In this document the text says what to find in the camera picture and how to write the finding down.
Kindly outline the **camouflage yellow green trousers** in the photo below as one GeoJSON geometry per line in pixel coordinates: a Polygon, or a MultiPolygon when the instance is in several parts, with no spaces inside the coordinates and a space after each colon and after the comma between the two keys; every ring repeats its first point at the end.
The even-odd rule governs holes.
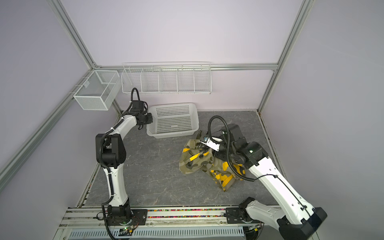
{"type": "Polygon", "coordinates": [[[184,175],[202,171],[225,192],[241,178],[234,174],[226,161],[214,156],[214,150],[199,139],[201,135],[202,131],[199,130],[197,136],[185,144],[179,160],[179,169],[184,175]]]}

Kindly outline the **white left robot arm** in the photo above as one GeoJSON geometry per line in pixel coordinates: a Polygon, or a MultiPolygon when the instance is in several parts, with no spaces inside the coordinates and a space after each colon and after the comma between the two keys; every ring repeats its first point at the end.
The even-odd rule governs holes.
{"type": "Polygon", "coordinates": [[[145,125],[153,122],[152,114],[148,112],[148,103],[142,101],[139,90],[131,91],[130,105],[122,113],[118,122],[103,134],[96,136],[97,162],[103,168],[108,184],[109,199],[102,203],[103,220],[112,223],[120,221],[120,225],[127,226],[133,221],[129,197],[124,183],[124,162],[127,151],[123,139],[137,127],[141,130],[145,125]]]}

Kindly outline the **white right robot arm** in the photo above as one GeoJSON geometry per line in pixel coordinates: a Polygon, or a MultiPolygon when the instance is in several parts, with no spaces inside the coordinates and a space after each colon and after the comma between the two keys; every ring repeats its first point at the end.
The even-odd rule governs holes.
{"type": "Polygon", "coordinates": [[[268,207],[254,198],[239,205],[239,216],[246,222],[259,221],[279,231],[285,240],[308,240],[318,236],[318,229],[327,218],[321,207],[306,201],[285,179],[257,142],[247,142],[240,127],[228,124],[221,116],[208,122],[206,145],[215,156],[225,161],[236,177],[248,182],[261,182],[278,203],[268,207]]]}

